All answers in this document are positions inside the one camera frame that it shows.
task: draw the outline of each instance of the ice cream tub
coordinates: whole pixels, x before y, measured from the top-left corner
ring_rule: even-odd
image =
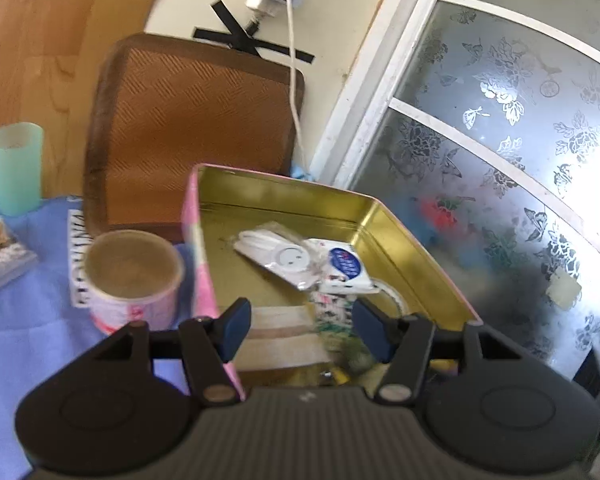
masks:
[[[103,234],[85,254],[84,274],[91,317],[105,334],[135,320],[151,330],[171,326],[184,263],[167,240],[134,230]]]

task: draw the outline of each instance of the wall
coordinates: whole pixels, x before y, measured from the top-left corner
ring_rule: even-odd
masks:
[[[210,7],[216,0],[156,0],[145,31],[154,34],[190,38],[195,27],[222,30]],[[245,0],[222,0],[244,26],[252,13]],[[316,56],[311,65],[299,62],[304,73],[306,92],[301,125],[307,159],[310,160],[324,130],[331,109],[346,81],[349,69],[373,19],[380,0],[304,0],[294,13],[296,47]],[[288,44],[286,14],[265,18],[256,37]],[[288,57],[268,50],[262,57],[287,63]]]

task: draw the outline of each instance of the green cup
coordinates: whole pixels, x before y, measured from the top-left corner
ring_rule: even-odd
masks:
[[[18,216],[40,206],[44,130],[33,123],[0,127],[0,213]]]

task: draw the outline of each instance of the blue cloth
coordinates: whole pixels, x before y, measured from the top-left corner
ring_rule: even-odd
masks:
[[[29,390],[100,342],[87,309],[71,306],[68,282],[67,211],[80,203],[48,200],[37,211],[5,218],[18,239],[38,254],[39,263],[0,290],[0,480],[21,478],[30,470],[18,444],[13,419]],[[178,295],[178,321],[189,315],[191,257]],[[156,361],[156,375],[187,391],[182,365]]]

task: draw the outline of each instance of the wooden floor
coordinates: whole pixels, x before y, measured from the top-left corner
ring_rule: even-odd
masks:
[[[99,65],[115,41],[142,31],[153,0],[0,0],[0,126],[45,129],[45,196],[82,193]]]

